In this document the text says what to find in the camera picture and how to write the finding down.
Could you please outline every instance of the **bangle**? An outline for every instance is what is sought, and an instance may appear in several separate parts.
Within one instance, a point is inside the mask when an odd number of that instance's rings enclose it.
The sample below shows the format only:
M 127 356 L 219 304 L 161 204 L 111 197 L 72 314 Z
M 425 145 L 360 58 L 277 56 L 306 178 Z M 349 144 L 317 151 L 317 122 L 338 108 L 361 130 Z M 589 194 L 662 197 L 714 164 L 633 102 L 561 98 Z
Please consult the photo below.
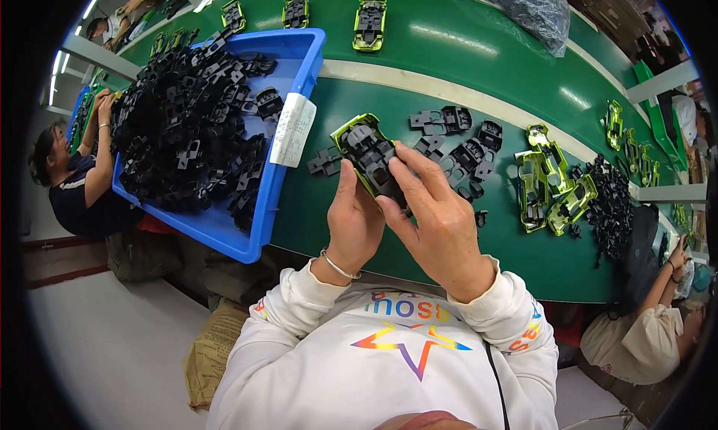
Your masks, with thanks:
M 341 274 L 342 276 L 346 276 L 346 277 L 348 277 L 348 278 L 350 278 L 350 279 L 354 279 L 354 280 L 357 280 L 357 279 L 359 279 L 359 278 L 361 277 L 361 271 L 359 271 L 358 274 L 349 274 L 349 273 L 344 272 L 344 270 L 342 270 L 342 269 L 339 268 L 338 266 L 336 266 L 336 265 L 334 264 L 334 262 L 332 262 L 331 260 L 329 260 L 329 258 L 327 257 L 327 250 L 326 250 L 326 249 L 322 249 L 322 252 L 319 253 L 319 257 L 321 257 L 321 256 L 323 256 L 323 255 L 324 255 L 324 259 L 327 261 L 327 263 L 329 264 L 329 266 L 331 266 L 332 268 L 334 268 L 334 269 L 335 269 L 339 274 Z

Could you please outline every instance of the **star logo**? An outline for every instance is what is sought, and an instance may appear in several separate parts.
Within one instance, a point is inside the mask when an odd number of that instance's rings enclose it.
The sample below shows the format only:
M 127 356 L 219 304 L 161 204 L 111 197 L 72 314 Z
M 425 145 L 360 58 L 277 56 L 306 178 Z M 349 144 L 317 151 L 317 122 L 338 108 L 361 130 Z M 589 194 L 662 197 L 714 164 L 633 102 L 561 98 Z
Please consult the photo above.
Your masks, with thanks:
M 375 341 L 383 337 L 384 335 L 387 335 L 396 330 L 396 326 L 406 327 L 407 329 L 416 329 L 424 325 L 404 325 L 399 323 L 392 324 L 387 321 L 382 321 L 382 324 L 386 326 L 385 329 L 382 329 L 375 334 L 369 335 L 368 337 L 359 340 L 356 343 L 352 343 L 351 345 L 354 347 L 361 347 L 363 349 L 398 350 L 401 356 L 404 358 L 404 361 L 408 364 L 408 367 L 411 368 L 411 370 L 417 376 L 419 382 L 424 379 L 426 361 L 429 359 L 429 351 L 433 346 L 440 346 L 453 350 L 473 350 L 470 347 L 464 346 L 461 343 L 458 343 L 437 334 L 436 326 L 429 326 L 429 336 L 434 337 L 438 340 L 438 342 L 434 340 L 426 340 L 426 342 L 424 342 L 424 348 L 421 350 L 421 357 L 419 358 L 417 364 L 411 359 L 411 356 L 408 354 L 408 350 L 406 350 L 406 345 L 404 345 L 403 343 L 375 343 Z

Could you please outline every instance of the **beige shirt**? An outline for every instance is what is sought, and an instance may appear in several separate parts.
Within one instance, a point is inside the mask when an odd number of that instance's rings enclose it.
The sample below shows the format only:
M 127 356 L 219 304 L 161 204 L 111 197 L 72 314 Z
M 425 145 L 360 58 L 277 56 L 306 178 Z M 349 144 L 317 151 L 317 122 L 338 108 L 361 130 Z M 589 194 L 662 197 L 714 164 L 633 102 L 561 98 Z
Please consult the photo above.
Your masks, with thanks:
M 615 378 L 652 385 L 678 367 L 678 335 L 683 335 L 680 310 L 659 304 L 635 321 L 631 316 L 615 321 L 598 317 L 581 338 L 581 351 L 588 363 Z

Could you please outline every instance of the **black hair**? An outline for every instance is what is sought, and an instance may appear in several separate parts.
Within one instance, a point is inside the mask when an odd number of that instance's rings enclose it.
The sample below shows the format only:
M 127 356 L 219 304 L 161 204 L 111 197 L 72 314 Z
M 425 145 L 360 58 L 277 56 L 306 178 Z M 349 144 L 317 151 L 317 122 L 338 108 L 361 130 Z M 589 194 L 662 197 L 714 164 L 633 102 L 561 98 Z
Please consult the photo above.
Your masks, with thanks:
M 703 117 L 703 120 L 706 122 L 705 140 L 708 142 L 708 146 L 712 147 L 715 143 L 715 136 L 713 135 L 713 120 L 711 119 L 711 114 L 698 103 L 696 103 L 696 111 L 701 114 L 701 117 Z
M 47 172 L 47 157 L 52 153 L 52 146 L 55 144 L 55 127 L 59 123 L 54 122 L 42 130 L 37 137 L 35 144 L 27 157 L 27 165 L 30 167 L 30 176 L 35 184 L 49 187 L 49 173 Z
M 87 39 L 92 39 L 92 35 L 97 29 L 97 27 L 105 20 L 107 20 L 106 17 L 98 17 L 97 19 L 92 19 L 92 22 L 90 22 L 88 28 L 85 30 L 85 36 L 87 37 Z

